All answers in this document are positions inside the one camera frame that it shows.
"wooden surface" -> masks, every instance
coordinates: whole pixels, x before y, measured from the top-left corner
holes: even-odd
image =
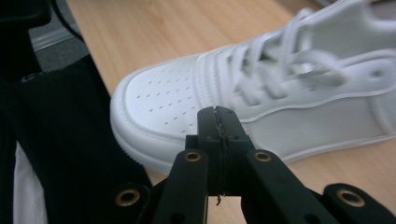
[[[246,40],[285,24],[312,1],[67,0],[109,90],[136,69]],[[321,193],[331,183],[361,188],[396,214],[396,141],[289,164]],[[154,183],[164,178],[149,172]],[[238,198],[209,199],[208,223],[244,223]]]

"sneaker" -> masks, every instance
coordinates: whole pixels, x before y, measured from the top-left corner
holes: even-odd
[[[168,174],[208,106],[235,111],[256,148],[287,162],[394,137],[395,103],[396,21],[346,0],[132,73],[113,94],[111,123],[127,154]]]

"white sneaker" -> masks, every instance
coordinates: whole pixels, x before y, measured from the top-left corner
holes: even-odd
[[[126,77],[111,101],[121,147],[168,174],[197,112],[235,111],[256,148],[284,161],[396,133],[396,22],[338,1],[285,27]]]

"gray floor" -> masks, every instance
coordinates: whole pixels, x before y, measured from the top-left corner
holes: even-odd
[[[69,24],[75,24],[72,14],[64,0],[57,0],[60,10],[64,18]],[[49,34],[54,34],[52,37],[63,36],[61,40],[47,41],[44,48],[37,49],[35,54],[43,71],[52,71],[64,68],[77,61],[78,59],[89,54],[87,47],[77,38],[73,37],[67,32],[59,22],[56,15],[52,12],[51,22],[45,26],[37,27],[29,31],[32,42],[35,44],[43,43],[43,39]]]

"shoe upper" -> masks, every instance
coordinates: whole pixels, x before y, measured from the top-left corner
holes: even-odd
[[[132,73],[112,98],[113,132],[162,173],[208,106],[234,110],[255,147],[285,161],[383,140],[396,130],[395,39],[396,21],[365,1],[302,10],[273,32]]]

